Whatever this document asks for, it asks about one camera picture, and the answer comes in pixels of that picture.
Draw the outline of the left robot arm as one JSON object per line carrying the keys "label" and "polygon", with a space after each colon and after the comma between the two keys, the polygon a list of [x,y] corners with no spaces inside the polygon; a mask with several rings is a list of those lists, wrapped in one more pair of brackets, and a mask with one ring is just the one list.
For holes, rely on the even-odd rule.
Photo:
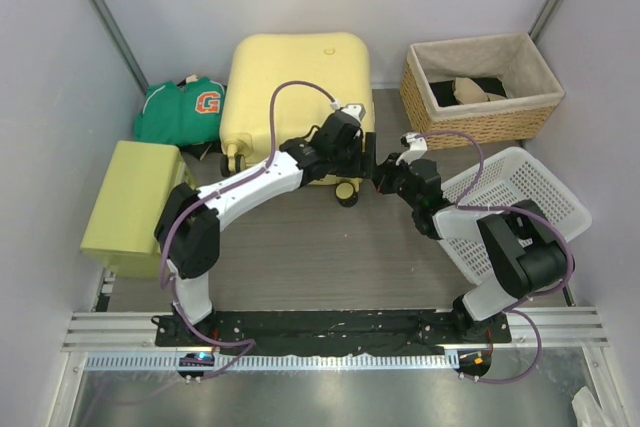
{"label": "left robot arm", "polygon": [[194,189],[183,182],[171,190],[154,236],[172,275],[174,308],[183,316],[177,330],[187,343],[200,346],[212,336],[208,272],[220,255],[221,232],[266,201],[327,176],[368,177],[375,135],[363,132],[365,115],[363,105],[348,104],[310,140],[290,139],[266,160],[217,183]]}

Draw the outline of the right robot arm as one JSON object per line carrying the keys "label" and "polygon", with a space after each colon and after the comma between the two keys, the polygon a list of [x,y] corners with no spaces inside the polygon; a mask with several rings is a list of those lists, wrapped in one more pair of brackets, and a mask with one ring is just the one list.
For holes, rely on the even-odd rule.
{"label": "right robot arm", "polygon": [[530,199],[500,208],[454,204],[443,193],[434,161],[406,162],[398,153],[374,168],[372,182],[379,193],[408,204],[420,234],[484,247],[491,274],[452,303],[451,327],[462,341],[477,340],[497,315],[574,272],[568,242]]}

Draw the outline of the yellow hard-shell suitcase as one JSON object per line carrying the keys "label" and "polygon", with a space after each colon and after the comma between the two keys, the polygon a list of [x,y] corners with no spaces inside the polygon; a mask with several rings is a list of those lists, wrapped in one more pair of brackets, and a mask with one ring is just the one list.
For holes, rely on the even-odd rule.
{"label": "yellow hard-shell suitcase", "polygon": [[[266,160],[286,141],[310,140],[334,112],[330,102],[362,103],[363,132],[375,132],[369,53],[349,33],[258,34],[235,50],[220,135],[232,176]],[[344,207],[365,178],[327,176]]]}

